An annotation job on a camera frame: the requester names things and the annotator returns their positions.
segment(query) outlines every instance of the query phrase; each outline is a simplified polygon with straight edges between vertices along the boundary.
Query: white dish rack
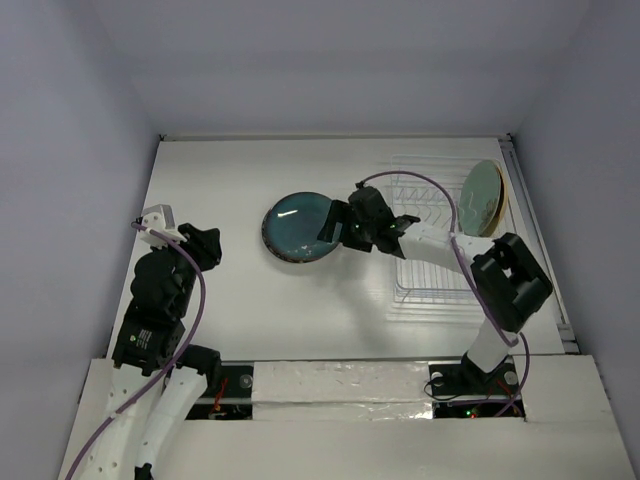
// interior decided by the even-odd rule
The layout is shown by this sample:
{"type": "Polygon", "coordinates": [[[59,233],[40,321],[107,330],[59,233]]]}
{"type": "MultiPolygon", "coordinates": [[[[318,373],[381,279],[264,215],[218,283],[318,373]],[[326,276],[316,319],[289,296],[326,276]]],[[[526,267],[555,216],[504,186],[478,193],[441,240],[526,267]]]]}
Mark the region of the white dish rack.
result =
{"type": "MultiPolygon", "coordinates": [[[[456,205],[465,178],[485,159],[444,158],[396,155],[392,170],[409,170],[432,178],[446,188],[456,205]]],[[[392,175],[386,195],[395,215],[415,215],[431,225],[449,229],[451,208],[444,195],[433,185],[415,177],[392,175]]],[[[516,231],[511,205],[507,205],[493,237],[516,231]]],[[[393,265],[393,306],[388,319],[401,322],[450,322],[452,316],[462,323],[480,323],[484,316],[461,274],[435,265],[396,259],[393,265]]]]}

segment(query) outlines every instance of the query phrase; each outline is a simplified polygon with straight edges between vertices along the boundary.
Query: purple cable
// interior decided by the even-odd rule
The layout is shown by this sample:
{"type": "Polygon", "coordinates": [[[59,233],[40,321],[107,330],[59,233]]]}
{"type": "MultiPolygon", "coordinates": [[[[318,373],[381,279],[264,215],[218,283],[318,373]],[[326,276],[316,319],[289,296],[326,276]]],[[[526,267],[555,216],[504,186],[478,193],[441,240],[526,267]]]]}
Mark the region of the purple cable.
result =
{"type": "MultiPolygon", "coordinates": [[[[131,226],[139,231],[147,230],[147,227],[144,227],[137,223],[132,223],[131,226]]],[[[173,355],[173,357],[171,357],[171,360],[169,360],[169,362],[164,366],[164,368],[160,370],[160,372],[157,375],[151,378],[151,380],[149,380],[149,382],[144,387],[142,387],[134,395],[132,395],[131,398],[129,398],[129,400],[127,400],[122,405],[120,405],[120,407],[118,407],[115,411],[116,415],[120,415],[125,410],[127,410],[131,405],[136,403],[145,393],[147,393],[151,389],[151,387],[153,387],[156,383],[158,383],[169,372],[169,370],[171,370],[174,367],[176,362],[180,359],[184,351],[187,349],[187,347],[191,343],[191,340],[193,340],[193,337],[196,334],[196,330],[198,329],[198,325],[200,324],[200,320],[202,320],[202,315],[204,313],[204,300],[206,297],[207,289],[204,283],[204,275],[202,275],[202,271],[200,270],[200,267],[198,267],[198,264],[196,263],[196,261],[180,245],[178,245],[176,242],[171,240],[169,237],[163,235],[162,233],[156,232],[155,230],[149,230],[149,233],[154,237],[158,237],[162,241],[166,242],[169,246],[171,246],[171,248],[173,248],[180,255],[182,255],[193,267],[193,269],[196,272],[196,276],[198,277],[198,281],[200,282],[200,305],[198,306],[198,313],[196,314],[196,318],[193,321],[193,326],[191,327],[191,330],[189,330],[189,333],[187,334],[184,342],[182,343],[180,348],[178,348],[178,350],[173,355]]],[[[83,447],[78,452],[78,455],[76,455],[76,458],[73,460],[73,463],[69,468],[69,472],[64,477],[65,480],[71,480],[73,478],[73,475],[76,473],[76,470],[80,466],[80,462],[82,462],[82,459],[84,458],[84,456],[89,452],[89,449],[94,444],[94,442],[98,439],[98,437],[102,434],[102,432],[104,432],[107,429],[107,427],[111,425],[111,423],[113,423],[113,420],[114,420],[113,417],[111,416],[107,417],[104,420],[104,422],[102,422],[102,424],[100,424],[100,426],[96,429],[96,431],[93,432],[93,434],[89,437],[89,440],[87,440],[87,442],[83,445],[83,447]]]]}
{"type": "MultiPolygon", "coordinates": [[[[457,220],[458,220],[458,212],[456,209],[456,204],[453,201],[453,198],[451,197],[449,192],[447,192],[447,190],[435,180],[432,180],[431,178],[425,175],[422,175],[420,173],[410,172],[407,170],[388,170],[385,172],[375,173],[373,175],[368,176],[364,180],[362,180],[362,183],[364,184],[364,183],[367,183],[369,180],[373,180],[374,178],[384,177],[387,175],[409,175],[411,177],[420,178],[421,180],[424,180],[425,182],[430,183],[431,185],[436,187],[447,198],[447,201],[449,202],[449,206],[451,207],[451,225],[449,227],[449,232],[452,234],[451,246],[453,247],[453,253],[456,256],[456,260],[458,261],[458,265],[460,266],[462,275],[464,275],[465,280],[469,284],[469,288],[471,289],[471,291],[473,292],[473,295],[478,300],[478,303],[482,307],[482,310],[484,311],[485,316],[489,319],[489,321],[491,322],[491,325],[493,325],[493,328],[495,328],[496,332],[498,333],[502,341],[510,348],[515,347],[518,344],[518,339],[516,338],[515,340],[511,341],[504,334],[504,332],[502,331],[502,328],[500,328],[500,325],[498,325],[498,322],[496,321],[496,319],[493,318],[493,315],[489,311],[489,307],[487,307],[487,304],[485,303],[484,299],[480,295],[480,292],[478,291],[478,288],[476,287],[476,284],[473,281],[473,278],[471,277],[471,273],[467,270],[467,266],[465,265],[465,262],[464,262],[464,257],[462,256],[462,252],[460,251],[460,247],[458,246],[458,242],[456,241],[456,237],[454,235],[456,231],[457,220]]],[[[520,395],[520,392],[522,392],[522,387],[524,386],[525,382],[527,381],[527,377],[529,376],[529,365],[531,363],[531,353],[529,351],[529,343],[527,342],[527,339],[522,333],[520,334],[520,338],[522,338],[522,344],[524,345],[524,352],[525,352],[524,353],[525,367],[524,367],[524,373],[522,375],[522,381],[520,382],[520,387],[518,388],[518,391],[514,394],[513,398],[509,400],[507,404],[495,415],[496,417],[499,417],[500,415],[502,415],[504,412],[506,412],[509,408],[511,408],[515,404],[518,398],[518,395],[520,395]]],[[[490,401],[491,400],[479,401],[477,402],[477,404],[488,403],[490,401]]]]}

